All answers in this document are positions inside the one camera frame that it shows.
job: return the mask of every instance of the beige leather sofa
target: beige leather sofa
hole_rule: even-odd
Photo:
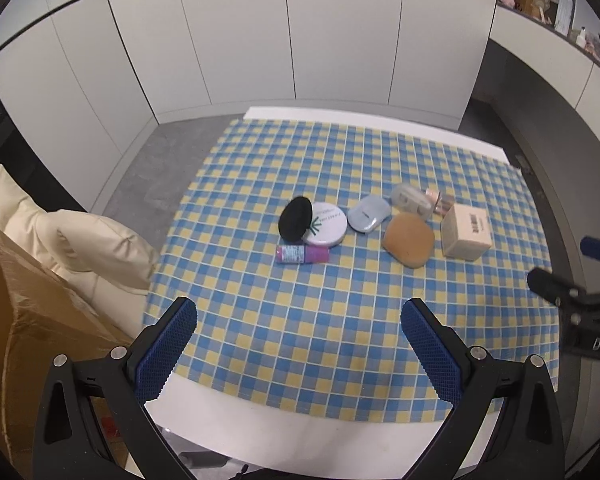
[[[157,255],[138,234],[102,216],[45,212],[1,164],[0,229],[126,334],[142,330]]]

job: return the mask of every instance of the beige sponge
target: beige sponge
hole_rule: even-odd
[[[427,263],[433,252],[433,242],[433,230],[414,213],[394,216],[382,238],[382,246],[388,253],[411,269]]]

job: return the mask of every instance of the small beige box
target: small beige box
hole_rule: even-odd
[[[474,261],[493,243],[487,212],[478,207],[453,204],[442,220],[442,252],[447,258]]]

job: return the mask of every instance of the black cable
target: black cable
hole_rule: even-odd
[[[569,471],[576,467],[576,465],[578,465],[578,462],[584,457],[586,457],[591,452],[591,450],[595,448],[598,444],[600,444],[600,437],[593,444],[591,444],[591,446],[589,446],[589,448],[583,454],[577,457],[577,459],[566,469],[564,474],[566,475]]]

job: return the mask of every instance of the white round container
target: white round container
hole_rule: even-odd
[[[347,232],[347,216],[342,209],[326,202],[316,202],[311,226],[304,234],[305,243],[317,247],[339,244]]]

